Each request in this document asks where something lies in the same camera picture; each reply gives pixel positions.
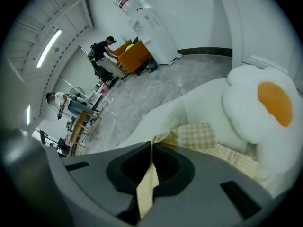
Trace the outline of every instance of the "marble floor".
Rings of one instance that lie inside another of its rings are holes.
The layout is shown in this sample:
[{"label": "marble floor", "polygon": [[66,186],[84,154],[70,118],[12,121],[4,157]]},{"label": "marble floor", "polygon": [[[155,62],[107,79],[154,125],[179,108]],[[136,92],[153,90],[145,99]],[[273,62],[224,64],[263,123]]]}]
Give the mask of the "marble floor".
[{"label": "marble floor", "polygon": [[160,65],[152,73],[130,75],[118,81],[109,96],[100,102],[108,102],[94,126],[98,135],[90,135],[78,154],[92,154],[115,149],[135,130],[142,118],[157,106],[169,102],[210,80],[226,77],[232,68],[230,57],[215,55],[185,55],[172,66]]}]

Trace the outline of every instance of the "white shirt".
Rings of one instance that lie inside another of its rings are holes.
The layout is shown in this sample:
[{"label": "white shirt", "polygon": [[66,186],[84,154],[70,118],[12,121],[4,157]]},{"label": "white shirt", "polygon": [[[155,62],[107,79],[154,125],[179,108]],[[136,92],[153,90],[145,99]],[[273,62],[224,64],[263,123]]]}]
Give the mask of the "white shirt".
[{"label": "white shirt", "polygon": [[[63,104],[64,102],[64,98],[63,98],[64,93],[56,93],[55,97],[56,97],[56,103],[58,104],[58,106],[60,107],[60,104]],[[67,97],[66,103],[65,103],[65,108],[67,108],[66,106],[68,106],[68,104],[70,104],[71,98]]]}]

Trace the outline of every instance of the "black shirt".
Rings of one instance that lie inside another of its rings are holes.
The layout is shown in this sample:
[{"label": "black shirt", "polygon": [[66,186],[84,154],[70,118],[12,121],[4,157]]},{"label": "black shirt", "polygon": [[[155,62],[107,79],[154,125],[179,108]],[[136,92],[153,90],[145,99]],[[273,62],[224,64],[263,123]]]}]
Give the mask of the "black shirt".
[{"label": "black shirt", "polygon": [[107,50],[105,49],[105,47],[108,47],[108,44],[106,43],[106,41],[101,41],[100,43],[98,43],[96,45],[96,48],[95,48],[95,52],[96,52],[96,57],[97,58],[103,58],[105,57],[103,54],[105,52],[107,52]]}]

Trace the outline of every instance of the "man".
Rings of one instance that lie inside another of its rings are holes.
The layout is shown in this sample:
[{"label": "man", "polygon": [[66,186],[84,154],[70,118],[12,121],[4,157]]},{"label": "man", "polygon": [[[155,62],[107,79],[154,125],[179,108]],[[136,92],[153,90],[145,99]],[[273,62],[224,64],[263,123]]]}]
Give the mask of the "man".
[{"label": "man", "polygon": [[106,58],[104,56],[104,53],[106,53],[109,57],[118,60],[117,54],[108,47],[109,45],[112,45],[113,43],[116,42],[117,40],[115,40],[113,36],[110,36],[107,37],[105,41],[101,41],[100,43],[98,43],[95,48],[95,53],[96,53],[95,60],[98,65],[102,66],[109,72],[115,74],[120,79],[124,79],[126,77],[126,74],[123,71],[121,71],[120,68],[118,68],[116,64],[113,63],[109,58]]},{"label": "man", "polygon": [[83,111],[85,111],[91,115],[94,115],[94,111],[91,108],[82,105],[81,103],[77,102],[74,99],[67,97],[64,93],[61,93],[61,92],[47,93],[46,100],[47,100],[47,103],[56,102],[58,104],[59,108],[60,108],[60,104],[64,105],[65,106],[64,110],[67,108],[69,111],[71,111],[76,116],[80,116],[80,114]]}]

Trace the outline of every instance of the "checkered cloth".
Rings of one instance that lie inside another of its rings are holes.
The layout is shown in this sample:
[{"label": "checkered cloth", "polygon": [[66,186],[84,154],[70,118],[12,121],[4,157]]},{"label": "checkered cloth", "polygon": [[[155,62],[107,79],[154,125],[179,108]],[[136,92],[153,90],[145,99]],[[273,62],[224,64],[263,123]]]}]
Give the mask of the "checkered cloth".
[{"label": "checkered cloth", "polygon": [[[217,144],[214,130],[209,123],[182,126],[178,120],[175,120],[166,133],[154,136],[151,145],[155,143],[180,146],[218,157],[251,178],[255,178],[258,168],[258,162],[251,157]],[[156,168],[151,159],[151,166],[137,187],[141,219],[151,209],[153,188],[158,185]]]}]

